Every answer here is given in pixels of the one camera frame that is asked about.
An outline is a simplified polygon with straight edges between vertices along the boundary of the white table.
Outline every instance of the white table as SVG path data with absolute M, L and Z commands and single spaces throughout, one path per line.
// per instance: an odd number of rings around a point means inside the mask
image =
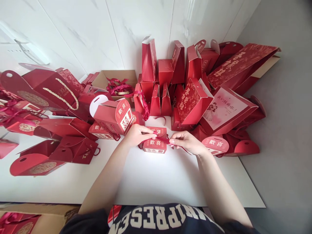
M 150 117 L 146 126 L 163 127 L 164 119 Z M 170 118 L 166 121 L 167 133 Z M 0 202 L 36 202 L 81 204 L 119 142 L 98 140 L 101 153 L 89 165 L 67 163 L 47 176 L 12 176 L 10 165 L 17 153 L 35 145 L 43 138 L 9 133 L 7 139 L 19 143 L 8 156 L 0 160 Z M 216 158 L 217 163 L 244 207 L 265 208 L 257 190 L 237 157 Z M 131 149 L 116 204 L 143 205 L 179 202 L 206 206 L 199 183 L 195 156 L 182 149 L 167 147 L 165 154 L 147 153 L 138 147 Z

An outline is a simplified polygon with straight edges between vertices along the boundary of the gold emblem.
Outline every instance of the gold emblem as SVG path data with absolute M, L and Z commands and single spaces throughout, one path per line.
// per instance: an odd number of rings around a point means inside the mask
M 28 222 L 20 230 L 18 230 L 16 234 L 29 234 L 32 228 L 33 222 Z
M 40 174 L 44 172 L 48 172 L 56 166 L 56 162 L 47 162 L 43 164 L 39 164 L 30 169 L 30 174 Z
M 19 129 L 23 132 L 32 132 L 39 125 L 40 121 L 39 120 L 31 120 L 31 122 L 34 122 L 36 126 L 31 126 L 31 125 L 28 125 L 25 123 L 21 123 L 19 125 Z
M 39 105 L 39 106 L 49 106 L 49 103 L 42 99 L 41 97 L 38 97 L 37 95 L 34 95 L 34 94 L 31 94 L 31 93 L 28 93 L 26 91 L 17 91 L 17 93 L 25 100 L 33 103 L 33 104 L 36 104 L 36 105 Z

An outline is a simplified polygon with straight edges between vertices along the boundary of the left hand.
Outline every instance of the left hand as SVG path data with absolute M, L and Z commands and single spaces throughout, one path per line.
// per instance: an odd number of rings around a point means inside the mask
M 130 147 L 134 147 L 139 145 L 142 141 L 148 140 L 148 139 L 156 139 L 156 134 L 153 134 L 153 130 L 134 124 L 131 126 L 130 130 L 122 140 L 122 142 Z

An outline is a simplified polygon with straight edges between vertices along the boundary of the open cardboard box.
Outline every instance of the open cardboard box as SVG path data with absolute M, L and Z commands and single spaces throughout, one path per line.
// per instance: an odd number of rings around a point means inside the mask
M 131 85 L 133 87 L 133 90 L 136 88 L 137 84 L 137 78 L 136 78 L 136 72 L 135 70 L 110 70 L 110 71 L 100 71 L 98 76 L 95 78 L 95 80 L 92 82 L 92 86 L 105 89 L 108 86 L 109 81 L 106 78 L 109 79 L 118 79 L 121 82 L 124 79 L 128 79 L 126 81 L 126 84 Z M 134 106 L 134 99 L 133 97 L 124 97 L 124 96 L 112 96 L 114 101 L 117 101 L 121 98 L 126 98 L 129 102 L 131 108 L 135 108 Z
M 23 214 L 40 214 L 32 234 L 57 234 L 63 226 L 79 210 L 78 205 L 61 205 L 61 204 L 40 204 L 40 203 L 22 203 L 11 204 L 0 209 L 0 217 L 6 212 L 16 212 Z

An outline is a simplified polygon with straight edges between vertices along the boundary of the gold rope handle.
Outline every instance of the gold rope handle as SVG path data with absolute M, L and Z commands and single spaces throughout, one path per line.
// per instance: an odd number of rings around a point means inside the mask
M 76 108 L 74 109 L 65 99 L 61 98 L 59 95 L 57 95 L 56 93 L 53 93 L 51 90 L 49 90 L 48 88 L 43 88 L 45 91 L 48 91 L 49 93 L 53 94 L 54 96 L 56 96 L 58 99 L 62 100 L 70 109 L 72 109 L 73 111 L 78 110 L 79 108 L 79 102 L 77 100 L 77 98 L 75 97 L 74 93 L 66 86 L 66 84 L 64 84 L 60 79 L 55 78 L 58 82 L 60 82 L 65 89 L 67 89 L 71 95 L 74 97 L 75 101 L 76 101 Z

